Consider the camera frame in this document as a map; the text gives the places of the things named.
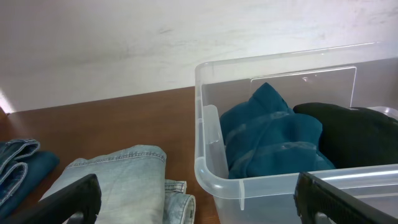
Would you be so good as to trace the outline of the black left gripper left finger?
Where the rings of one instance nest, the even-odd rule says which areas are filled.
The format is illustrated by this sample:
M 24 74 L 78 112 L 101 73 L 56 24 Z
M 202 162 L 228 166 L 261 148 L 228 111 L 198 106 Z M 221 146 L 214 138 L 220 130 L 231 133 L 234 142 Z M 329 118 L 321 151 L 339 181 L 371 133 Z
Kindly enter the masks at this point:
M 94 223 L 101 209 L 101 189 L 95 174 L 88 174 L 14 214 L 3 224 Z

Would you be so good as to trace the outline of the teal blue garment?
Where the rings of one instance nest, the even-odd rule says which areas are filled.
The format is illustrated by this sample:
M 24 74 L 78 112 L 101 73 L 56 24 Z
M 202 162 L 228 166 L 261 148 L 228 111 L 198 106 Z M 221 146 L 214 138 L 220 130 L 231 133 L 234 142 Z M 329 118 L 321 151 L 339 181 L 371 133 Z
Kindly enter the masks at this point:
M 220 117 L 229 179 L 330 170 L 319 150 L 323 126 L 294 113 L 268 83 Z

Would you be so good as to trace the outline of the black garment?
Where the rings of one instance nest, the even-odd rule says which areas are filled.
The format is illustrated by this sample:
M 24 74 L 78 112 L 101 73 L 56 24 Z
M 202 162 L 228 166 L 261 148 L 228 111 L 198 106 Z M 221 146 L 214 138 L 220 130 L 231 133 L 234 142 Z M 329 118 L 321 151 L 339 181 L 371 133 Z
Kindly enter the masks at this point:
M 337 169 L 397 163 L 397 120 L 368 108 L 304 103 L 293 108 L 321 122 L 320 152 Z

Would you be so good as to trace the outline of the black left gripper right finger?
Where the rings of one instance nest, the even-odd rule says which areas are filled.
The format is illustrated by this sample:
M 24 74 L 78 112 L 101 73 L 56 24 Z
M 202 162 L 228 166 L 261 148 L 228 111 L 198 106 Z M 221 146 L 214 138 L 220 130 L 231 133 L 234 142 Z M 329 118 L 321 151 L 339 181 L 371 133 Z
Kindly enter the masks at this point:
M 294 201 L 302 223 L 397 224 L 394 218 L 308 172 L 298 175 Z

